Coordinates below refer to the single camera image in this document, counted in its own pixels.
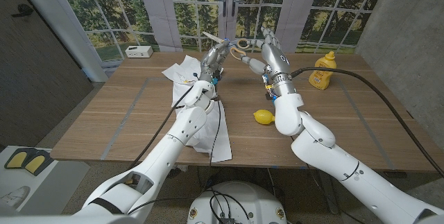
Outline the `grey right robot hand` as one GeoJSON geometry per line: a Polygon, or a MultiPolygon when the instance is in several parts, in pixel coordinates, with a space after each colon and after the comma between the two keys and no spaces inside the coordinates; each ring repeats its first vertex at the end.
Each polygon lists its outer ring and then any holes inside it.
{"type": "Polygon", "coordinates": [[[241,53],[240,60],[246,63],[250,69],[262,76],[265,88],[270,97],[281,97],[287,94],[296,94],[290,76],[291,67],[289,60],[282,52],[280,42],[273,31],[261,27],[264,40],[247,40],[247,46],[255,45],[260,48],[264,62],[248,57],[245,52],[241,53]]]}

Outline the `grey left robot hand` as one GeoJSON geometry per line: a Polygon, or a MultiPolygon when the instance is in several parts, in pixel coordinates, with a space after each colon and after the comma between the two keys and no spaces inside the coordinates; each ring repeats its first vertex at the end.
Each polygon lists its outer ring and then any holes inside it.
{"type": "Polygon", "coordinates": [[[214,73],[220,70],[221,65],[228,55],[229,41],[223,40],[222,43],[214,45],[204,56],[200,62],[199,80],[212,82],[214,73]]]}

